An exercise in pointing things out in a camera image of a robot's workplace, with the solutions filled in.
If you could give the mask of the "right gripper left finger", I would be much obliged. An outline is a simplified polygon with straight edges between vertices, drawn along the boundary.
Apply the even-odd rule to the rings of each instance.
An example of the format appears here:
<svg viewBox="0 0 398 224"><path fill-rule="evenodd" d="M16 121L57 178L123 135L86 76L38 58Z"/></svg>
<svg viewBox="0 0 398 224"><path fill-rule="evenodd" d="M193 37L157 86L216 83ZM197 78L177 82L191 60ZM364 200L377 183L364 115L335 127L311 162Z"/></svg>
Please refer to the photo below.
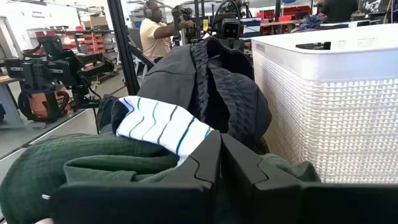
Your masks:
<svg viewBox="0 0 398 224"><path fill-rule="evenodd" d="M212 131L158 183L62 186L50 199L55 223L213 223L221 134Z"/></svg>

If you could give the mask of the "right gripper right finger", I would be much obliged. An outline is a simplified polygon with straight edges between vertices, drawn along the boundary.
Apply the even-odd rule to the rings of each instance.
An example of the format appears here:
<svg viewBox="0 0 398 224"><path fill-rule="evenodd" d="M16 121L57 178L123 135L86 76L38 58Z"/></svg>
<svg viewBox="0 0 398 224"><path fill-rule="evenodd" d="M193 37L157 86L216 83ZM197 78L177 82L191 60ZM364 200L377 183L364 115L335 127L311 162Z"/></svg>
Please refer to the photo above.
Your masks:
<svg viewBox="0 0 398 224"><path fill-rule="evenodd" d="M243 223L397 223L397 186L302 182L222 134L221 170Z"/></svg>

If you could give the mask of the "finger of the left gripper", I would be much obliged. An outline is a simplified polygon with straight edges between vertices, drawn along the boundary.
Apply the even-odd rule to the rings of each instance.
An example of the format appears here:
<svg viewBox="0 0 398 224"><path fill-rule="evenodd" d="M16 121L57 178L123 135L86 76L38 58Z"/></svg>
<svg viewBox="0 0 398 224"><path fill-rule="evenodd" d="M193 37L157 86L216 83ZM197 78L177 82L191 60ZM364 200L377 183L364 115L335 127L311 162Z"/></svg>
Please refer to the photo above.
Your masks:
<svg viewBox="0 0 398 224"><path fill-rule="evenodd" d="M88 69L84 69L85 63L80 62L80 65L81 70L77 71L77 75L81 79L89 79L99 73L112 72L114 70L114 65L111 62L96 62L96 65Z"/></svg>

